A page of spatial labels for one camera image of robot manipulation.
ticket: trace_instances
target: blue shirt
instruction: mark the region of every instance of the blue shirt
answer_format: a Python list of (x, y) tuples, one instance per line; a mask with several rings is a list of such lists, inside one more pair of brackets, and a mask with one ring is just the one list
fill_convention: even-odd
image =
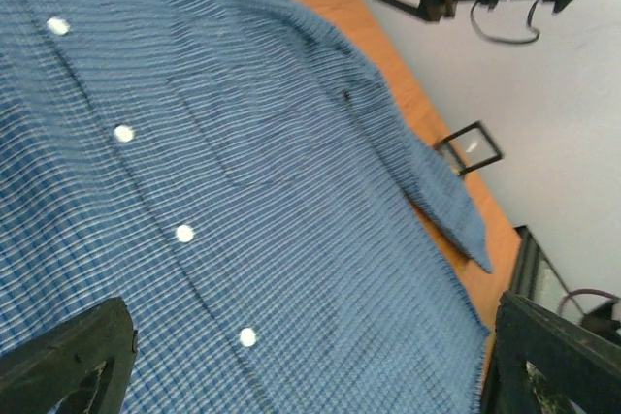
[(0, 0), (0, 352), (105, 298), (126, 412), (475, 413), (461, 181), (293, 0)]

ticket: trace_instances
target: white button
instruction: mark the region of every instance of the white button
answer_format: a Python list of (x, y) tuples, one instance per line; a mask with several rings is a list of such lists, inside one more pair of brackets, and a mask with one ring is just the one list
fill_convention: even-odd
[(246, 327), (240, 332), (240, 343), (242, 346), (249, 348), (256, 343), (256, 333), (250, 327)]
[(134, 129), (127, 125), (118, 125), (114, 128), (114, 135), (121, 143), (129, 143), (134, 139)]
[(181, 242), (191, 242), (194, 239), (194, 230), (189, 225), (179, 225), (175, 230), (175, 236)]
[(64, 36), (71, 29), (69, 23), (65, 19), (59, 18), (58, 16), (50, 18), (46, 25), (48, 26), (49, 31), (57, 36)]

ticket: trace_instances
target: shirt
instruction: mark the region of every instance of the shirt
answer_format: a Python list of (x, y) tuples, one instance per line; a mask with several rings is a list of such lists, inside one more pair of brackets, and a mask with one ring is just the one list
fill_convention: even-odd
[(293, 0), (0, 0), (0, 352), (121, 296), (124, 412), (475, 413), (490, 268), (381, 74)]

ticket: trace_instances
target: black cable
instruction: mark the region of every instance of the black cable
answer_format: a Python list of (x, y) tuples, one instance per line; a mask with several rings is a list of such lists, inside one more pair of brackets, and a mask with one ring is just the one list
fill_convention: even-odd
[(535, 14), (535, 8), (537, 7), (537, 4), (540, 1), (541, 0), (536, 0), (533, 3), (533, 5), (531, 6), (531, 10), (528, 12), (528, 16), (526, 16), (526, 29), (528, 29), (530, 32), (533, 33), (533, 37), (531, 38), (526, 38), (526, 39), (501, 38), (498, 36), (490, 36), (489, 34), (483, 32), (483, 30), (480, 28), (480, 26), (476, 22), (476, 19), (474, 18), (474, 9), (480, 3), (478, 0), (474, 2), (473, 7), (470, 9), (470, 23), (473, 26), (474, 32), (480, 38), (483, 38), (485, 41), (488, 41), (490, 43), (505, 44), (509, 46), (525, 46), (527, 44), (532, 44), (535, 41), (537, 41), (539, 39), (539, 36), (541, 35), (541, 31), (539, 31), (538, 28), (533, 26), (533, 15)]

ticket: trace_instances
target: shirt pocket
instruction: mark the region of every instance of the shirt pocket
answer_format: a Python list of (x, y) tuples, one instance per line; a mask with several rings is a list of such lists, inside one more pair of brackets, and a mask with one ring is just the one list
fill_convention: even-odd
[(244, 65), (222, 64), (169, 78), (223, 172), (240, 186), (295, 181), (309, 132), (294, 102)]

